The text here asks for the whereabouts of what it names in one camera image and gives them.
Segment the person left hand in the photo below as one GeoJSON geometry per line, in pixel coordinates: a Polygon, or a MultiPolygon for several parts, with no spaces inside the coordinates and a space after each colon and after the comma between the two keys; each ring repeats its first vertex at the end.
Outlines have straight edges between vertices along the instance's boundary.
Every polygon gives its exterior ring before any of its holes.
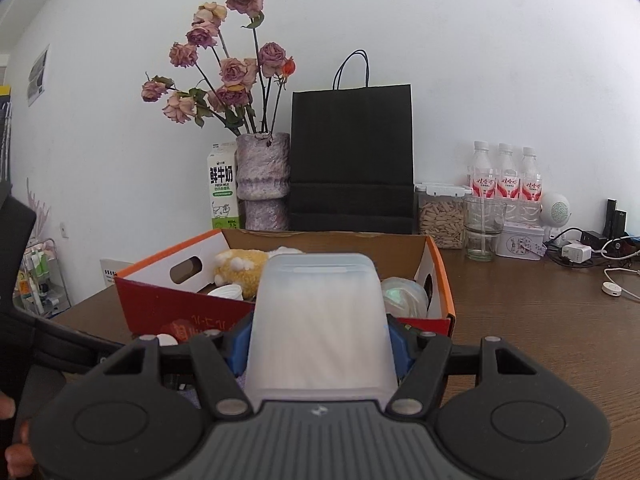
{"type": "MultiPolygon", "coordinates": [[[[14,421],[16,404],[13,399],[4,393],[0,396],[0,418],[2,422],[14,421]]],[[[17,438],[4,451],[6,470],[9,479],[24,479],[29,477],[36,468],[36,460],[29,445],[29,423],[23,422],[17,438]]]]}

